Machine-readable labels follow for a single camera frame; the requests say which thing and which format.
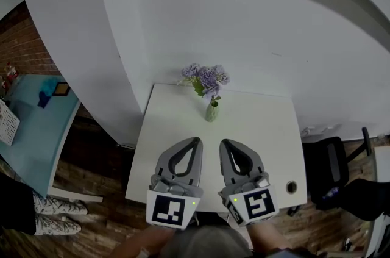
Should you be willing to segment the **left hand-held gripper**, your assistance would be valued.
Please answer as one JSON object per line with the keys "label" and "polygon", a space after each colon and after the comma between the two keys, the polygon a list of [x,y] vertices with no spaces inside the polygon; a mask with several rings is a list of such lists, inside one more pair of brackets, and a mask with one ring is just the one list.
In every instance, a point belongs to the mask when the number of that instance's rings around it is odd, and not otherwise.
{"label": "left hand-held gripper", "polygon": [[[177,172],[177,164],[188,153],[190,158],[186,170]],[[174,144],[160,155],[156,175],[151,177],[147,191],[147,223],[180,230],[187,228],[204,194],[198,187],[202,153],[201,139],[193,137]]]}

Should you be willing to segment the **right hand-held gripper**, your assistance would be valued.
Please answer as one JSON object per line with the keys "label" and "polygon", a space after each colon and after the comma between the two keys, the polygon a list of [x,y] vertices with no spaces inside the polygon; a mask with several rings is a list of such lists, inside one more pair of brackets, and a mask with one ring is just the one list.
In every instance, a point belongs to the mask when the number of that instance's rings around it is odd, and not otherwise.
{"label": "right hand-held gripper", "polygon": [[[279,213],[275,187],[263,173],[260,156],[251,148],[231,139],[219,145],[221,173],[226,185],[218,194],[238,226],[268,220]],[[252,178],[235,184],[238,178]]]}

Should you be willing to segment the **purple flowers bouquet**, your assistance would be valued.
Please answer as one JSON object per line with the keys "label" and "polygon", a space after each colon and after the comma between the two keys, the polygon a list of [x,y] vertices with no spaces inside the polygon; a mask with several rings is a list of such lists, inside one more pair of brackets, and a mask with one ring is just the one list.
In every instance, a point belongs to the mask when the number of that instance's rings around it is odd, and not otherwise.
{"label": "purple flowers bouquet", "polygon": [[221,87],[230,82],[230,76],[222,65],[201,66],[192,63],[181,70],[181,76],[180,83],[191,85],[196,94],[209,100],[212,106],[216,106],[221,99]]}

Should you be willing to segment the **person's left forearm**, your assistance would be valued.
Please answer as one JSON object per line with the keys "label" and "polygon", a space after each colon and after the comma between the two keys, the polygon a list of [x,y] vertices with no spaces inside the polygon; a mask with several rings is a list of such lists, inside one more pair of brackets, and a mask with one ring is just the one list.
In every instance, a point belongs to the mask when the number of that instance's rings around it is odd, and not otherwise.
{"label": "person's left forearm", "polygon": [[175,232],[176,230],[171,228],[149,226],[118,245],[109,258],[137,258],[142,251],[150,256],[157,255]]}

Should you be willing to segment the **person's right forearm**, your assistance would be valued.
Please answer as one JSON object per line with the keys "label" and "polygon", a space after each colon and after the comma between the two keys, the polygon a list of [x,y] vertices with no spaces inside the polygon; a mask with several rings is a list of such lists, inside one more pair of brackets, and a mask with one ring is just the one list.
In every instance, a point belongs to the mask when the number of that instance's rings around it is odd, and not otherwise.
{"label": "person's right forearm", "polygon": [[290,242],[270,221],[262,221],[246,226],[256,253],[267,254],[276,249],[292,249]]}

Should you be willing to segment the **white square table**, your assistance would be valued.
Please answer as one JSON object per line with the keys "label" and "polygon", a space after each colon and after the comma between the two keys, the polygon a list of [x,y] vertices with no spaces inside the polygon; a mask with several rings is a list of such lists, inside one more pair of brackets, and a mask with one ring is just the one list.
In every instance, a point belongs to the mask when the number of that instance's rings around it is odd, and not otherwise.
{"label": "white square table", "polygon": [[146,109],[132,162],[126,198],[146,202],[160,154],[175,143],[199,137],[204,145],[198,209],[224,212],[219,144],[228,138],[257,152],[275,187],[279,208],[305,204],[307,186],[302,142],[289,98],[222,92],[217,119],[205,120],[207,101],[190,87],[156,84]]}

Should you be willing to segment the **small pale green vase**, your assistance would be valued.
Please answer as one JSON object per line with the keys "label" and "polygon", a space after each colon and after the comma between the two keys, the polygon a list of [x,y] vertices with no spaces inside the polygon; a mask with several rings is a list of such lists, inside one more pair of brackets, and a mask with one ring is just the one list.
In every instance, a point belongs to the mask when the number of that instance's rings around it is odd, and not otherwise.
{"label": "small pale green vase", "polygon": [[214,122],[219,114],[219,103],[217,101],[211,101],[206,109],[205,119],[208,122]]}

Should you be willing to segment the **person's grey shorts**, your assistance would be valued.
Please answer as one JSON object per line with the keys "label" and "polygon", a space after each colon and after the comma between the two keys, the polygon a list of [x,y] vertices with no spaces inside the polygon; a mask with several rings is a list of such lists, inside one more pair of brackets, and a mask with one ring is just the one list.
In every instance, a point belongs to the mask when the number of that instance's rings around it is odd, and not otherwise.
{"label": "person's grey shorts", "polygon": [[227,226],[201,226],[174,234],[159,258],[248,258],[248,242]]}

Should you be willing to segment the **black office chair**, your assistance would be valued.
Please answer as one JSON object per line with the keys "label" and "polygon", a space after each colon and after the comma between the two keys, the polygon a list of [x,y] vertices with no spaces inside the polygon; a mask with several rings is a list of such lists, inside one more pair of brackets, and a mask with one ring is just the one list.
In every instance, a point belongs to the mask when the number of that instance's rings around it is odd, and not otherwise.
{"label": "black office chair", "polygon": [[349,181],[349,162],[364,151],[372,155],[366,127],[362,133],[363,143],[349,156],[339,137],[302,144],[307,189],[318,210],[341,208],[361,220],[374,221],[390,216],[390,182]]}

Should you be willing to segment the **black framed tablet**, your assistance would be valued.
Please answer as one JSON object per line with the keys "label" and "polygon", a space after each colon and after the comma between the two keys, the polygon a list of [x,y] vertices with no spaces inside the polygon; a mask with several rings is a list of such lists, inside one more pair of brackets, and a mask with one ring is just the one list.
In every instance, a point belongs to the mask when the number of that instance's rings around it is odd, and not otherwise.
{"label": "black framed tablet", "polygon": [[67,96],[71,87],[67,82],[58,82],[52,96]]}

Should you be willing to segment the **light blue table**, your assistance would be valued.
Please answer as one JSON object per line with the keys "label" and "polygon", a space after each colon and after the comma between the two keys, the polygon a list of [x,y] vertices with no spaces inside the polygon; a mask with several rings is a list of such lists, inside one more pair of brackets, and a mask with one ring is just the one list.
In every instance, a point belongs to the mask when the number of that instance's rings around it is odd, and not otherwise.
{"label": "light blue table", "polygon": [[47,195],[86,202],[101,196],[75,193],[53,186],[59,158],[80,101],[73,91],[53,96],[45,108],[38,106],[39,92],[50,75],[25,74],[5,97],[20,120],[12,145],[0,141],[0,156],[42,197]]}

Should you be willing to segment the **blue cloth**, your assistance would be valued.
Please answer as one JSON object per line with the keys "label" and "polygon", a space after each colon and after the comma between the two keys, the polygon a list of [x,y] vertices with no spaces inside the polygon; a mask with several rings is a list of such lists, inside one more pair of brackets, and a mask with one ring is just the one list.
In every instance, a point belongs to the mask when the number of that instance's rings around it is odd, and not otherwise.
{"label": "blue cloth", "polygon": [[55,92],[57,87],[58,80],[54,77],[48,78],[43,81],[40,92],[39,92],[39,102],[38,106],[41,108],[45,108],[51,96]]}

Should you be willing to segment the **white perforated basket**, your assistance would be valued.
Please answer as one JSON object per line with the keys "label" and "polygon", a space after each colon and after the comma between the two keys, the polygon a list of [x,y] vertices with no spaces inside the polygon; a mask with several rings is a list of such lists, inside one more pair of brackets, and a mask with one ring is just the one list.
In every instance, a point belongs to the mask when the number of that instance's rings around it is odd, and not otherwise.
{"label": "white perforated basket", "polygon": [[11,146],[19,125],[17,116],[0,100],[0,141]]}

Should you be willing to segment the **red figurines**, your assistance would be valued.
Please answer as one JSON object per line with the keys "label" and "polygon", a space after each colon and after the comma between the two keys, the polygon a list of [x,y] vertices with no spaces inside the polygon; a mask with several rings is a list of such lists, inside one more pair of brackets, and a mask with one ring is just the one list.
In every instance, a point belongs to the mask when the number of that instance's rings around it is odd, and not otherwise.
{"label": "red figurines", "polygon": [[6,64],[4,71],[5,77],[0,75],[0,84],[5,91],[8,91],[12,84],[18,80],[19,72],[10,62]]}

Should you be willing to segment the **white wall outlets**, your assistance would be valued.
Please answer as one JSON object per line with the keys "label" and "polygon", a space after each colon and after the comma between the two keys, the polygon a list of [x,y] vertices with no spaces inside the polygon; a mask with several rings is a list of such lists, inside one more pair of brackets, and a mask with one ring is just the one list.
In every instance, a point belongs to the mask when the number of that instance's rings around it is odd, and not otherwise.
{"label": "white wall outlets", "polygon": [[308,136],[315,136],[315,135],[324,135],[330,133],[331,131],[339,129],[340,127],[341,127],[340,124],[307,126],[300,131],[300,136],[308,137]]}

